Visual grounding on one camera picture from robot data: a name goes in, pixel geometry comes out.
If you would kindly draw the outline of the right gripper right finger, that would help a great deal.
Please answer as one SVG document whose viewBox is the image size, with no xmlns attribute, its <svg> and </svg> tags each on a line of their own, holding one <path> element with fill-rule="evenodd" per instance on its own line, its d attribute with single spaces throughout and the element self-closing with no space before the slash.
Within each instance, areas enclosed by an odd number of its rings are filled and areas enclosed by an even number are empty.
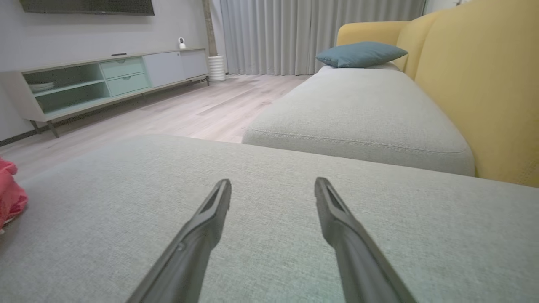
<svg viewBox="0 0 539 303">
<path fill-rule="evenodd" d="M 366 229 L 325 177 L 315 181 L 322 235 L 335 250 L 347 303 L 414 303 L 415 299 Z"/>
</svg>

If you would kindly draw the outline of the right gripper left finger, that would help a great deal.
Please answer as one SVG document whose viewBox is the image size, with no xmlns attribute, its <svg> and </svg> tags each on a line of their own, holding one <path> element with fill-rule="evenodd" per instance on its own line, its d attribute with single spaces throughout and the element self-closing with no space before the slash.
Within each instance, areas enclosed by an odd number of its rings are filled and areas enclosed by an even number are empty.
<svg viewBox="0 0 539 303">
<path fill-rule="evenodd" d="M 128 299 L 129 303 L 196 303 L 229 210 L 230 180 L 217 182 Z"/>
</svg>

